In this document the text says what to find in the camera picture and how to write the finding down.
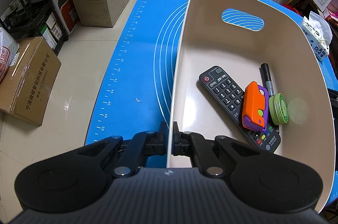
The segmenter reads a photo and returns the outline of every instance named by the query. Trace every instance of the white bag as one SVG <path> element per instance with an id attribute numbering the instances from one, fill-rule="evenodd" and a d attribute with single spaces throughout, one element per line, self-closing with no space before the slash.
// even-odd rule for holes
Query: white bag
<path id="1" fill-rule="evenodd" d="M 16 40 L 0 27 L 0 82 L 16 55 L 19 44 Z"/>

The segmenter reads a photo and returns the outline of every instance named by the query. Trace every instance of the white curved line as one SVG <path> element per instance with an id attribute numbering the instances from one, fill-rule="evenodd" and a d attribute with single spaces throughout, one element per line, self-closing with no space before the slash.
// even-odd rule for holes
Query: white curved line
<path id="1" fill-rule="evenodd" d="M 231 20 L 225 20 L 225 19 L 224 19 L 224 21 L 233 24 L 233 22 L 231 22 L 231 21 L 233 21 L 233 20 L 246 18 L 246 17 L 243 17 L 243 16 L 241 16 L 241 15 L 234 15 L 234 16 L 228 17 L 227 19 L 230 19 L 230 18 L 233 18 L 233 17 L 236 17 L 236 16 L 239 16 L 239 17 L 234 18 L 234 19 L 231 19 Z"/>
<path id="2" fill-rule="evenodd" d="M 234 14 L 226 14 L 226 15 L 222 15 L 222 18 L 226 17 L 226 16 L 229 16 L 229 18 L 231 17 L 236 17 L 236 16 L 240 16 L 240 17 L 245 17 L 245 18 L 249 18 L 249 19 L 255 19 L 257 21 L 261 21 L 261 22 L 264 22 L 263 19 L 257 17 L 257 16 L 253 16 L 251 14 L 246 14 L 246 13 L 235 13 L 236 15 Z"/>
<path id="3" fill-rule="evenodd" d="M 240 27 L 243 27 L 243 28 L 246 28 L 246 29 L 251 29 L 251 27 L 260 27 L 260 25 L 255 25 L 255 24 L 248 24 L 248 23 L 242 23 L 242 24 L 234 24 L 236 26 L 240 26 Z"/>
<path id="4" fill-rule="evenodd" d="M 318 64 L 319 64 L 319 67 L 320 67 L 320 70 L 322 71 L 322 74 L 323 74 L 323 77 L 324 77 L 324 80 L 325 80 L 325 85 L 327 87 L 330 87 L 328 85 L 330 85 L 330 82 L 329 82 L 329 76 L 327 75 L 327 70 L 326 70 L 326 67 L 323 65 L 323 63 L 319 60 L 318 61 Z"/>
<path id="5" fill-rule="evenodd" d="M 223 13 L 222 13 L 222 17 L 223 16 L 225 16 L 225 15 L 227 15 L 227 14 L 231 14 L 231 13 L 240 13 L 240 11 L 238 11 L 238 10 L 228 10 L 228 11 L 224 11 Z"/>
<path id="6" fill-rule="evenodd" d="M 238 26 L 251 23 L 250 25 L 252 25 L 252 26 L 258 26 L 258 27 L 262 26 L 263 27 L 263 25 L 261 25 L 259 23 L 255 23 L 255 21 L 250 21 L 250 20 L 241 20 L 241 21 L 237 21 L 237 22 L 243 22 L 243 23 L 240 23 L 240 24 L 235 24 L 235 25 L 238 25 Z"/>
<path id="7" fill-rule="evenodd" d="M 238 12 L 238 13 L 236 13 L 236 14 L 241 14 L 242 16 L 248 16 L 249 18 L 257 19 L 258 21 L 261 21 L 261 22 L 264 23 L 263 19 L 261 19 L 261 18 L 259 18 L 259 17 L 257 17 L 257 16 L 254 16 L 254 15 L 252 15 L 252 14 L 247 14 L 247 13 L 245 13 L 245 12 Z"/>
<path id="8" fill-rule="evenodd" d="M 160 110 L 161 110 L 162 116 L 163 116 L 163 118 L 164 118 L 164 121 L 166 122 L 168 128 L 169 128 L 169 125 L 168 125 L 168 122 L 167 122 L 167 120 L 166 120 L 166 118 L 165 118 L 165 116 L 164 116 L 164 113 L 163 113 L 163 110 L 162 110 L 162 107 L 161 107 L 161 103 L 160 103 L 159 98 L 158 98 L 158 93 L 157 93 L 156 79 L 155 79 L 155 55 L 156 55 L 157 42 L 158 42 L 159 36 L 160 36 L 160 34 L 161 34 L 161 32 L 162 32 L 162 29 L 164 28 L 164 25 L 165 25 L 166 22 L 169 20 L 169 18 L 170 18 L 170 17 L 171 17 L 171 16 L 172 16 L 179 8 L 180 8 L 180 7 L 182 7 L 183 5 L 179 6 L 176 10 L 174 10 L 174 11 L 170 14 L 170 16 L 167 18 L 167 20 L 164 22 L 164 24 L 163 24 L 163 26 L 162 26 L 162 28 L 161 28 L 159 34 L 158 34 L 156 43 L 155 43 L 154 58 L 153 58 L 153 76 L 154 76 L 154 85 L 155 85 L 155 92 L 156 92 L 157 102 L 158 102 L 159 108 L 160 108 Z"/>
<path id="9" fill-rule="evenodd" d="M 325 83 L 326 83 L 327 87 L 329 87 L 330 89 L 333 89 L 333 81 L 332 81 L 332 79 L 331 79 L 331 77 L 330 77 L 330 75 L 327 71 L 327 68 L 325 67 L 323 62 L 318 61 L 318 63 L 319 63 L 319 66 L 320 66 L 320 69 L 322 71 L 324 78 L 326 78 Z"/>
<path id="10" fill-rule="evenodd" d="M 170 109 L 169 109 L 169 106 L 168 106 L 168 103 L 167 103 L 167 99 L 166 99 L 166 96 L 164 94 L 164 89 L 163 89 L 163 83 L 162 83 L 162 73 L 161 73 L 161 55 L 162 55 L 162 46 L 163 46 L 163 41 L 164 41 L 164 38 L 166 37 L 166 34 L 167 34 L 167 31 L 171 25 L 171 23 L 174 21 L 175 17 L 182 11 L 184 10 L 185 8 L 181 9 L 174 17 L 173 19 L 171 19 L 169 25 L 167 26 L 166 28 L 166 31 L 164 32 L 164 35 L 162 37 L 162 42 L 161 42 L 161 48 L 159 49 L 159 81 L 161 82 L 161 89 L 162 89 L 162 94 L 163 94 L 163 98 L 164 98 L 164 102 L 166 103 L 166 106 L 167 106 L 167 109 L 168 109 L 168 112 L 170 114 Z"/>
<path id="11" fill-rule="evenodd" d="M 168 82 L 168 72 L 167 72 L 167 51 L 168 51 L 168 44 L 169 44 L 169 40 L 170 40 L 170 36 L 171 36 L 171 33 L 172 33 L 172 30 L 174 29 L 174 27 L 176 26 L 177 22 L 180 20 L 180 18 L 185 14 L 185 12 L 183 14 L 181 14 L 181 16 L 179 18 L 177 18 L 175 24 L 172 26 L 172 29 L 170 31 L 170 34 L 169 34 L 169 37 L 168 37 L 168 42 L 167 42 L 167 47 L 166 47 L 166 58 L 165 58 L 165 66 L 166 66 L 166 79 L 167 79 L 167 86 L 168 86 L 168 90 L 169 90 L 169 95 L 170 95 L 170 99 L 172 98 L 171 97 L 171 92 L 170 92 L 170 87 L 169 87 L 169 82 Z"/>
<path id="12" fill-rule="evenodd" d="M 173 80 L 173 81 L 174 81 L 174 69 L 172 68 L 172 50 L 174 49 L 174 43 L 175 43 L 176 34 L 177 34 L 177 32 L 179 31 L 180 26 L 182 26 L 183 21 L 184 21 L 184 20 L 182 20 L 181 23 L 179 24 L 179 26 L 178 26 L 178 28 L 177 28 L 177 30 L 176 30 L 176 32 L 175 32 L 174 39 L 173 39 L 173 41 L 172 41 L 172 47 L 171 47 L 171 75 L 172 75 L 172 80 Z"/>

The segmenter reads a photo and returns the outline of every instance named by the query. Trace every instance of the white tiled floor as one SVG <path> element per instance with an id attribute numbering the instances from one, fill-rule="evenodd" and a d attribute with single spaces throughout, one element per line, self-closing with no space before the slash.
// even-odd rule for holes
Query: white tiled floor
<path id="1" fill-rule="evenodd" d="M 21 211 L 14 180 L 25 166 L 84 144 L 106 67 L 135 2 L 130 0 L 113 28 L 79 25 L 75 29 L 59 53 L 62 64 L 41 127 L 0 113 L 0 220 L 4 223 Z"/>

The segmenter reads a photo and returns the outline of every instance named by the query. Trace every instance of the black metal shelf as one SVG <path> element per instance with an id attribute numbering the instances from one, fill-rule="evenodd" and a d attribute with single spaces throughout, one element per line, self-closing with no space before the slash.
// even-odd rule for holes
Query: black metal shelf
<path id="1" fill-rule="evenodd" d="M 18 27 L 14 27 L 14 28 L 11 28 L 11 29 L 8 29 L 6 27 L 6 25 L 4 24 L 4 22 L 0 19 L 0 24 L 1 26 L 9 33 L 9 34 L 13 34 L 13 33 L 18 33 L 18 32 L 22 32 L 22 33 L 27 33 L 29 35 L 32 36 L 42 36 L 41 34 L 41 31 L 39 30 L 39 27 L 40 27 L 40 24 L 43 20 L 43 17 L 48 13 L 48 11 L 51 11 L 51 13 L 54 14 L 55 16 L 55 19 L 58 23 L 58 26 L 60 27 L 61 31 L 62 31 L 62 36 L 60 38 L 59 41 L 57 41 L 57 45 L 55 47 L 55 49 L 53 50 L 54 53 L 56 55 L 58 55 L 63 43 L 65 41 L 68 40 L 68 35 L 67 35 L 67 32 L 65 31 L 65 28 L 57 14 L 57 12 L 55 11 L 55 8 L 54 8 L 54 5 L 53 5 L 53 2 L 51 0 L 46 0 L 46 4 L 45 6 L 41 9 L 41 11 L 38 13 L 38 15 L 31 15 L 28 7 L 25 5 L 24 3 L 24 0 L 19 0 L 23 9 L 24 9 L 24 12 L 27 16 L 27 19 L 28 19 L 28 23 L 26 23 L 25 25 L 20 25 Z"/>

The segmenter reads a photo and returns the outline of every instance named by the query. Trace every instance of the green tape roll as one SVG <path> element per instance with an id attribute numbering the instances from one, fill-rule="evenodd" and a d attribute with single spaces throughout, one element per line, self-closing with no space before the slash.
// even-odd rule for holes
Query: green tape roll
<path id="1" fill-rule="evenodd" d="M 276 94 L 269 98 L 269 111 L 275 125 L 282 125 L 288 122 L 288 108 L 282 94 Z"/>

